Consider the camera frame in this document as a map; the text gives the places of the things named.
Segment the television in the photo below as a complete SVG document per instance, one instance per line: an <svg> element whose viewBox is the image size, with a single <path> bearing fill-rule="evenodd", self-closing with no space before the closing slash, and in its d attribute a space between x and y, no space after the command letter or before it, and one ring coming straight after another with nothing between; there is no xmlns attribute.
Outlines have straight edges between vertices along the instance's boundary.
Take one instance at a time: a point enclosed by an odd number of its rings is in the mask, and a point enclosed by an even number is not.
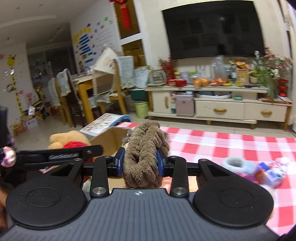
<svg viewBox="0 0 296 241"><path fill-rule="evenodd" d="M163 10L172 59L264 54L253 1L211 1Z"/></svg>

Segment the flower pot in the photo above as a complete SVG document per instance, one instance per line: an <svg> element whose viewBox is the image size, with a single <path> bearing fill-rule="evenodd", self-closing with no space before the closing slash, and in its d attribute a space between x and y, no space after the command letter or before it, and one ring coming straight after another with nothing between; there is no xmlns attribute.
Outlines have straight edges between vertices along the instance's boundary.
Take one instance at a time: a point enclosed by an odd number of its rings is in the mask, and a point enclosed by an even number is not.
<svg viewBox="0 0 296 241"><path fill-rule="evenodd" d="M258 84L258 78L257 77L250 77L250 83L253 85L257 85Z"/></svg>

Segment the wooden drawer handle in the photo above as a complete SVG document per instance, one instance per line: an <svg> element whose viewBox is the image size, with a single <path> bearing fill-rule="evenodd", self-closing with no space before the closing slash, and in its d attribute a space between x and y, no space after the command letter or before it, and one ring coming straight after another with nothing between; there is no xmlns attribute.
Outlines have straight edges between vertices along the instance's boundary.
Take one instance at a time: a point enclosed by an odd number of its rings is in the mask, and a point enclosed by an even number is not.
<svg viewBox="0 0 296 241"><path fill-rule="evenodd" d="M225 113L225 112L227 112L226 109L214 109L214 111L217 112L217 113Z"/></svg>
<svg viewBox="0 0 296 241"><path fill-rule="evenodd" d="M271 115L272 111L261 111L261 114L263 114L263 115Z"/></svg>
<svg viewBox="0 0 296 241"><path fill-rule="evenodd" d="M165 107L166 107L166 109L168 109L168 97L167 96L165 97Z"/></svg>

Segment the tv stand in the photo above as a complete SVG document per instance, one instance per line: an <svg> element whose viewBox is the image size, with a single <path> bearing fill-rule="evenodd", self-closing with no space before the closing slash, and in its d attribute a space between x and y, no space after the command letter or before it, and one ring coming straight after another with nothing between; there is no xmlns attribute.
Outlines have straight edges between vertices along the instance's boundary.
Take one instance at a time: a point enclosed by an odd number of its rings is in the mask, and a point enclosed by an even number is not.
<svg viewBox="0 0 296 241"><path fill-rule="evenodd" d="M281 123L281 128L288 129L292 104L267 103L258 100L258 93L268 93L266 87L200 87L187 85L183 88L162 86L145 88L153 111L148 113L150 118L166 117L192 120L205 120L207 125L212 121L236 122L250 124L255 129L258 121L275 121ZM195 115L186 116L172 114L171 92L180 91L229 91L232 96L242 96L242 101L234 99L194 98Z"/></svg>

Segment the ceiling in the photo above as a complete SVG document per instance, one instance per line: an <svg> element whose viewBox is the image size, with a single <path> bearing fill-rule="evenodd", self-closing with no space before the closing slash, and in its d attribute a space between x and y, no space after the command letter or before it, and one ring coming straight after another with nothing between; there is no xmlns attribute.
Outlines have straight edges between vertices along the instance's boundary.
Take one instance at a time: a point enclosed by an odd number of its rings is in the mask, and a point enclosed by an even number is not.
<svg viewBox="0 0 296 241"><path fill-rule="evenodd" d="M96 1L0 0L0 48L25 42L29 49L71 41L69 22Z"/></svg>

